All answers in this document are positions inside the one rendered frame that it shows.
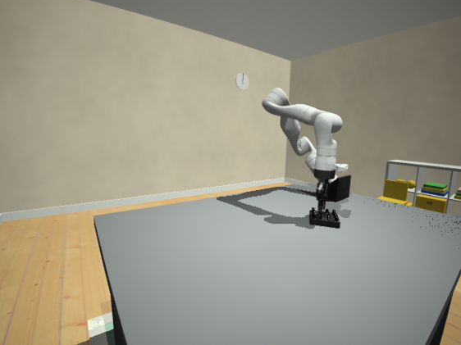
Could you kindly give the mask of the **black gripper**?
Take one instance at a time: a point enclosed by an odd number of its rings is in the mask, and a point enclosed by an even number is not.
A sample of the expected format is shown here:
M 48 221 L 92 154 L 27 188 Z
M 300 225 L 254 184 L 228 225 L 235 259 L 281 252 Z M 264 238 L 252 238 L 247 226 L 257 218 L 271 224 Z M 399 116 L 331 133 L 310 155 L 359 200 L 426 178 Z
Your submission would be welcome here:
M 318 201 L 317 210 L 324 211 L 326 205 L 326 198 L 328 197 L 330 187 L 330 183 L 328 183 L 328 180 L 335 178 L 335 170 L 314 169 L 314 177 L 319 178 L 319 183 L 317 183 L 316 188 Z

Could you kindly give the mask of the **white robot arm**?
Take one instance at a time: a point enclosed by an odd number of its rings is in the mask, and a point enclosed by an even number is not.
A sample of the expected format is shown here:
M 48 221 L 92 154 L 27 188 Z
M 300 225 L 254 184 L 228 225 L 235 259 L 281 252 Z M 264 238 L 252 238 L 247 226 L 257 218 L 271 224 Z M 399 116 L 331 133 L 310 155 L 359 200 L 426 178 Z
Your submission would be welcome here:
M 279 88 L 274 88 L 263 99 L 262 106 L 267 112 L 281 117 L 281 129 L 298 156 L 301 157 L 310 151 L 305 163 L 313 174 L 314 169 L 348 170 L 347 164 L 336 164 L 337 144 L 331 137 L 331 133 L 339 131 L 343 124 L 338 115 L 304 104 L 290 105 L 285 92 Z M 317 150 L 307 137 L 298 140 L 300 134 L 298 121 L 314 126 Z

